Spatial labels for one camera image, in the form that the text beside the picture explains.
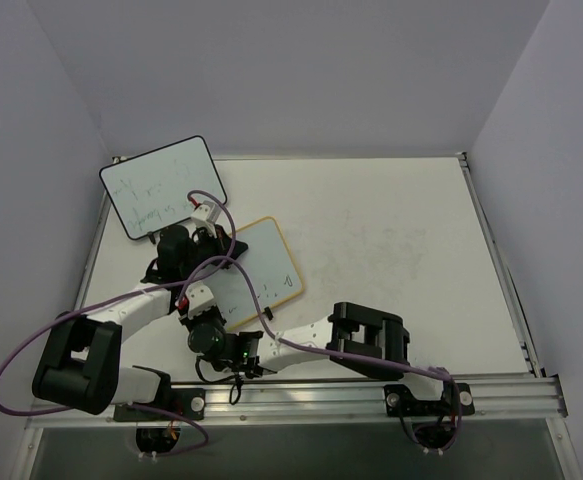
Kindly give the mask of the yellow framed whiteboard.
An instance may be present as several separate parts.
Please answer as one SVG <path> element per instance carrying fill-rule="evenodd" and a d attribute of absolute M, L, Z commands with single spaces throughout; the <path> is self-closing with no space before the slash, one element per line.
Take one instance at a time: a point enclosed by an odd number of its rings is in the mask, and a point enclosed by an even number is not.
<path fill-rule="evenodd" d="M 248 245 L 238 262 L 248 274 L 261 308 L 275 309 L 303 293 L 300 270 L 273 217 L 240 228 L 237 239 Z M 257 319 L 247 284 L 235 265 L 219 270 L 204 283 L 213 292 L 228 330 Z"/>

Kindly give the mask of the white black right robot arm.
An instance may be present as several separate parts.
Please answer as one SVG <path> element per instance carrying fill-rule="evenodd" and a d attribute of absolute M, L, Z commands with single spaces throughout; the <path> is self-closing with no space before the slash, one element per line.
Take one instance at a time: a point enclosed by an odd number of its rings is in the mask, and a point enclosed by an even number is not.
<path fill-rule="evenodd" d="M 430 370 L 415 396 L 399 381 L 416 368 L 408 361 L 410 334 L 401 317 L 350 302 L 339 302 L 327 317 L 273 335 L 263 331 L 230 333 L 216 306 L 180 304 L 180 322 L 198 363 L 248 379 L 277 374 L 294 365 L 328 359 L 368 379 L 384 381 L 389 416 L 456 420 L 473 415 L 470 388 L 454 384 L 443 370 Z"/>

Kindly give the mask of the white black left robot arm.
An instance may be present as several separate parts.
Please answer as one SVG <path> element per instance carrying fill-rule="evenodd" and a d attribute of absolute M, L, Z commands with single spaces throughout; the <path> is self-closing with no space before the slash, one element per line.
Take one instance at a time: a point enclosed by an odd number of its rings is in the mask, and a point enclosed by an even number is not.
<path fill-rule="evenodd" d="M 147 367 L 120 365 L 123 343 L 151 322 L 178 313 L 188 331 L 188 347 L 197 360 L 217 372 L 239 372 L 248 363 L 246 340 L 225 329 L 211 289 L 202 282 L 183 288 L 182 281 L 204 261 L 220 265 L 248 250 L 223 227 L 181 225 L 160 234 L 157 256 L 135 288 L 135 295 L 80 314 L 50 331 L 32 381 L 35 398 L 91 414 L 111 404 L 136 403 L 150 419 L 165 417 L 173 405 L 170 377 Z"/>

